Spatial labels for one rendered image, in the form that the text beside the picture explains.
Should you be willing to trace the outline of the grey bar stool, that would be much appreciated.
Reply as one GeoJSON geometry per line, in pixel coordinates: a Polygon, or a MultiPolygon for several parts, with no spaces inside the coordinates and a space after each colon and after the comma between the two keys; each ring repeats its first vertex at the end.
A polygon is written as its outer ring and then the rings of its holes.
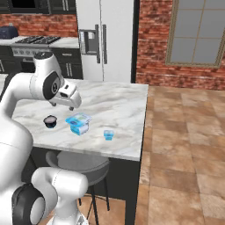
{"type": "Polygon", "coordinates": [[[104,181],[105,201],[107,210],[110,210],[106,182],[106,175],[109,171],[110,165],[109,158],[68,151],[61,151],[59,154],[56,154],[54,151],[48,151],[46,153],[46,161],[51,167],[76,171],[84,174],[88,178],[92,197],[90,208],[94,210],[96,225],[99,225],[94,185],[104,181]]]}

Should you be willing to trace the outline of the black microwave oven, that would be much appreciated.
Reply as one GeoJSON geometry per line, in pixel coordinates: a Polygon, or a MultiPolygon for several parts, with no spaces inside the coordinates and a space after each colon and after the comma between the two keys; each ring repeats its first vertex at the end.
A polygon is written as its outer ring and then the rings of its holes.
{"type": "Polygon", "coordinates": [[[7,0],[11,13],[48,14],[47,0],[7,0]]]}

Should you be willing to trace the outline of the silver stove with black hob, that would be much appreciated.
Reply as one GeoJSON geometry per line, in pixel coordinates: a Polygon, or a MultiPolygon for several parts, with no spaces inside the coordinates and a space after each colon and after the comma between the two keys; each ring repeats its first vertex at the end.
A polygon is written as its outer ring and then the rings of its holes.
{"type": "Polygon", "coordinates": [[[33,73],[33,57],[39,52],[50,52],[49,45],[59,40],[58,36],[29,36],[11,45],[13,56],[18,60],[22,72],[33,73]]]}

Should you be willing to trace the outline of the large blue yogurt container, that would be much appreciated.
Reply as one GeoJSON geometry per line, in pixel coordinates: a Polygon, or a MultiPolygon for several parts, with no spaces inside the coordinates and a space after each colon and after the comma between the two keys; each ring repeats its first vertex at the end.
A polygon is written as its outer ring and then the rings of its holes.
{"type": "Polygon", "coordinates": [[[65,121],[70,125],[70,130],[73,133],[77,135],[82,135],[86,133],[89,129],[91,116],[83,112],[78,112],[73,116],[68,117],[65,121]]]}

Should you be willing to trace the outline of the dark blue toaster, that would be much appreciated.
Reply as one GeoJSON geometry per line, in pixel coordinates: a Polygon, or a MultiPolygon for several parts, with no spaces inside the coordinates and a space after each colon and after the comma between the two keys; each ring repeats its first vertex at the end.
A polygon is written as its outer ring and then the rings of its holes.
{"type": "Polygon", "coordinates": [[[18,37],[18,29],[13,25],[0,26],[0,39],[10,40],[18,37]]]}

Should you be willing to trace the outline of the dark cabinets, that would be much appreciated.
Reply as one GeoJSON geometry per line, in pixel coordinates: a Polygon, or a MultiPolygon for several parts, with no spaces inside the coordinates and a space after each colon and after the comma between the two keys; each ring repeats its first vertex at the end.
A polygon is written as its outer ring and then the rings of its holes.
{"type": "MultiPolygon", "coordinates": [[[[46,48],[56,57],[65,78],[82,79],[83,69],[78,48],[46,48]]],[[[10,46],[0,46],[0,74],[35,71],[33,56],[15,56],[10,46]]]]}
{"type": "MultiPolygon", "coordinates": [[[[48,14],[75,14],[76,13],[76,0],[47,0],[48,14]]],[[[11,13],[8,1],[0,0],[0,14],[11,13]]]]}

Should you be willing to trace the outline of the white fridge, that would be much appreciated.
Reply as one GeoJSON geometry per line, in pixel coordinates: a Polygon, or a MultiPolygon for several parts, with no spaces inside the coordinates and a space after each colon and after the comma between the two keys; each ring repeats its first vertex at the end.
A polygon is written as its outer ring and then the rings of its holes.
{"type": "Polygon", "coordinates": [[[134,0],[76,0],[83,79],[131,82],[134,0]]]}

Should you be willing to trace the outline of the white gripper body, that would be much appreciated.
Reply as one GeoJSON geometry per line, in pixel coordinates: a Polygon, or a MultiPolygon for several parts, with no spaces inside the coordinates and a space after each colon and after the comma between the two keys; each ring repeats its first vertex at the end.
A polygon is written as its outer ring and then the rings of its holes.
{"type": "Polygon", "coordinates": [[[82,99],[78,91],[72,91],[70,93],[58,91],[57,94],[49,100],[49,103],[78,108],[82,104],[82,99]]]}

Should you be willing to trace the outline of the small blue yogurt container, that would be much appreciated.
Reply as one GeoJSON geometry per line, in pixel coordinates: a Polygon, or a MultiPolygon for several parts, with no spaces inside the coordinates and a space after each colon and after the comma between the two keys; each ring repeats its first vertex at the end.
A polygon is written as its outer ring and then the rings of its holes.
{"type": "Polygon", "coordinates": [[[111,141],[113,139],[114,132],[112,130],[105,130],[104,137],[107,141],[111,141]]]}

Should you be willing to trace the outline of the dark lower cabinets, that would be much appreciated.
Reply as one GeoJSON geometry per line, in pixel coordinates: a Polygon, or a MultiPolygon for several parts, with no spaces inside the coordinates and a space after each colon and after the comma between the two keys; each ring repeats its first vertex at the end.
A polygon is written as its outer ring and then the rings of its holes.
{"type": "MultiPolygon", "coordinates": [[[[78,48],[46,48],[56,57],[65,78],[82,79],[83,69],[78,48]]],[[[33,56],[15,56],[10,46],[0,46],[0,74],[35,71],[33,56]]]]}

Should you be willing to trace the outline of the marble kitchen island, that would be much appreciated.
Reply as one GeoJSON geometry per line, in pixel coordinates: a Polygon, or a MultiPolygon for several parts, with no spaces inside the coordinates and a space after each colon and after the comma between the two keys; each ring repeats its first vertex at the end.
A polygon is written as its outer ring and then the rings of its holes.
{"type": "Polygon", "coordinates": [[[110,157],[109,195],[125,199],[125,225],[134,225],[149,87],[137,83],[64,80],[59,91],[78,91],[82,99],[78,108],[70,111],[66,105],[52,106],[49,100],[21,99],[12,118],[32,134],[33,148],[110,157]],[[89,129],[82,135],[73,133],[65,121],[76,113],[91,116],[89,129]],[[54,128],[43,122],[49,115],[57,118],[54,128]],[[105,139],[105,130],[114,132],[111,141],[105,139]]]}

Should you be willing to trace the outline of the dark round yogurt cup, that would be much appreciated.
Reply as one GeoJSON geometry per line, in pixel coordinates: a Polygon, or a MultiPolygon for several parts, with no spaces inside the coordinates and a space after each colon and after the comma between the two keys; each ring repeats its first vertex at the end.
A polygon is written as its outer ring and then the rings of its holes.
{"type": "Polygon", "coordinates": [[[56,121],[57,121],[57,118],[53,115],[49,115],[43,120],[46,127],[48,128],[54,128],[56,126],[56,121]]]}

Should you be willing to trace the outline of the dark upper cabinets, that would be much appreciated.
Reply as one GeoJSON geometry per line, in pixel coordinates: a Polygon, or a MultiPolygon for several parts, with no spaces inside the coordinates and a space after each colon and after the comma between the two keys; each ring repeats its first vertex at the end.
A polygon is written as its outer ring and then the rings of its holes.
{"type": "MultiPolygon", "coordinates": [[[[48,14],[75,14],[76,13],[76,0],[47,0],[48,14]]],[[[0,14],[11,13],[8,1],[0,0],[0,14]]]]}

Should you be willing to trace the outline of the window with tan frame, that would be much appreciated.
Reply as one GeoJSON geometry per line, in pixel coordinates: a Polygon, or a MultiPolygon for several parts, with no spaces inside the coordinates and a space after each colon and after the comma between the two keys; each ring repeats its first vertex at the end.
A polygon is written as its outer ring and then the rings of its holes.
{"type": "Polygon", "coordinates": [[[216,68],[225,52],[225,0],[173,0],[165,64],[216,68]]]}

